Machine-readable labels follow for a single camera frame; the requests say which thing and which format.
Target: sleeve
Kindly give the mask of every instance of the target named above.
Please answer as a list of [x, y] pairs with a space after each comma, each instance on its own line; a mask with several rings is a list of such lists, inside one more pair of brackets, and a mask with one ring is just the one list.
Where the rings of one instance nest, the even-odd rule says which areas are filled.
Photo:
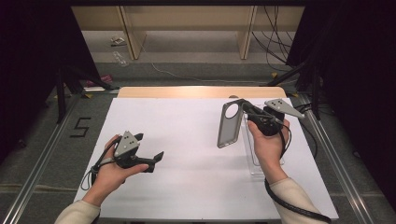
[[[319, 213], [319, 210], [312, 204], [311, 200], [309, 199], [303, 188], [300, 187], [293, 179], [286, 178], [280, 180], [270, 185], [270, 187], [273, 193], [283, 201], [290, 203], [294, 206], [303, 208], [305, 210]], [[274, 204], [276, 206], [277, 212], [280, 214], [282, 223], [284, 224], [325, 223], [310, 217], [305, 217], [300, 214], [294, 213], [278, 203], [274, 202]]]
[[55, 224], [91, 224], [100, 214], [100, 207], [77, 201], [67, 206], [58, 216]]

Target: white desk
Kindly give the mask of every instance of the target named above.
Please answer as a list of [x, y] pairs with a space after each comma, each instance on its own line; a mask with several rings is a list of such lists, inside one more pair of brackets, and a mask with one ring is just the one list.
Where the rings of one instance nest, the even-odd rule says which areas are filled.
[[[264, 99], [248, 99], [262, 104]], [[103, 203], [101, 217], [166, 221], [257, 221], [279, 219], [265, 192], [262, 175], [251, 175], [242, 135], [217, 148], [222, 105], [230, 99], [114, 99], [87, 171], [105, 143], [126, 130], [144, 133], [137, 156], [164, 151], [153, 174], [128, 178]], [[338, 218], [303, 132], [295, 118], [285, 154], [286, 172], [299, 182], [315, 206]], [[76, 200], [85, 191], [79, 190]]]

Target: person's right hand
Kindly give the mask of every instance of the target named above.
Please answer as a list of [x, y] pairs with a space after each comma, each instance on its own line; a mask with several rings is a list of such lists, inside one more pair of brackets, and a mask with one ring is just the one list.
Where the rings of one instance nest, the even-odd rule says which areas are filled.
[[[290, 123], [284, 119], [283, 124], [289, 128]], [[248, 121], [247, 126], [253, 135], [254, 152], [259, 159], [260, 166], [267, 178], [267, 181], [272, 184], [276, 181], [287, 178], [288, 176], [280, 167], [280, 155], [282, 153], [282, 139], [280, 134], [274, 136], [265, 136], [257, 127], [257, 125]], [[282, 128], [283, 136], [285, 137], [285, 144], [289, 141], [289, 130]]]

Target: table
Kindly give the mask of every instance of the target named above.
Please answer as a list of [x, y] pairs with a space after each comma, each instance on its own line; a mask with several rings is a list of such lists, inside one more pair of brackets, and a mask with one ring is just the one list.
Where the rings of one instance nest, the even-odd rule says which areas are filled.
[[[144, 133], [137, 156], [164, 151], [153, 174], [128, 178], [102, 205], [101, 217], [138, 221], [262, 221], [279, 219], [264, 189], [251, 175], [242, 138], [217, 148], [221, 107], [238, 95], [253, 104], [285, 97], [279, 87], [131, 87], [120, 90], [106, 117], [88, 169], [114, 133]], [[317, 208], [338, 218], [296, 118], [284, 169]], [[85, 191], [79, 190], [76, 200]]]

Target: transparent plastic stand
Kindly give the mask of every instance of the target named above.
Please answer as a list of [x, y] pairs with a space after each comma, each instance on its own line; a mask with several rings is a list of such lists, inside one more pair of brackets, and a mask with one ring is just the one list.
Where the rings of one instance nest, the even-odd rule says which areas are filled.
[[[244, 139], [245, 151], [247, 153], [247, 164], [251, 175], [263, 175], [262, 168], [260, 167], [259, 159], [256, 157], [254, 152], [254, 141], [253, 136], [248, 130], [248, 115], [244, 114], [241, 122], [241, 132]], [[280, 159], [280, 164], [285, 164], [285, 160]]]

